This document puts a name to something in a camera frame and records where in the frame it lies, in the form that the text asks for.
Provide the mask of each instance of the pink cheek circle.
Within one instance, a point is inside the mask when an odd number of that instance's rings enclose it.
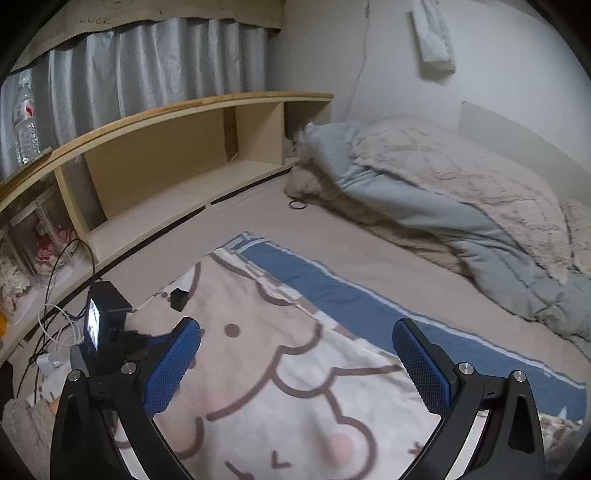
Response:
[[[353,442],[344,433],[333,433],[326,438],[326,449],[329,463],[343,468],[353,460]]]

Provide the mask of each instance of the headboard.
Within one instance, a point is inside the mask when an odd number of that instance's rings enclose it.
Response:
[[[458,133],[532,170],[547,181],[559,200],[591,206],[591,174],[526,127],[483,107],[462,102]]]

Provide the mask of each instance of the wall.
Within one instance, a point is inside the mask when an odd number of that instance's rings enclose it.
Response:
[[[457,72],[418,61],[410,0],[287,0],[269,41],[269,88],[335,94],[333,117],[373,121],[417,113],[456,128],[467,100],[559,147],[591,172],[591,80],[568,45],[524,0],[440,0]]]

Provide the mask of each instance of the silver curtain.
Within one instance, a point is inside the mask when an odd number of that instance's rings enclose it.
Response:
[[[41,149],[170,103],[265,89],[267,31],[234,21],[173,18],[74,39],[6,79],[0,90],[0,180],[18,168],[12,109],[30,74]],[[83,158],[67,165],[92,226],[104,216]]]

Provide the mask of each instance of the metal screw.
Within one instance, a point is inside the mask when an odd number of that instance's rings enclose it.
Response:
[[[75,382],[79,380],[81,376],[82,372],[80,372],[80,370],[72,370],[70,373],[68,373],[68,380],[70,382]]]
[[[472,375],[474,373],[474,367],[466,362],[462,362],[457,366],[458,370],[464,375]]]
[[[137,369],[137,365],[132,362],[126,363],[121,367],[121,373],[124,375],[131,375]]]
[[[515,370],[513,372],[513,378],[515,378],[518,382],[524,382],[527,379],[525,373],[523,373],[521,370]]]

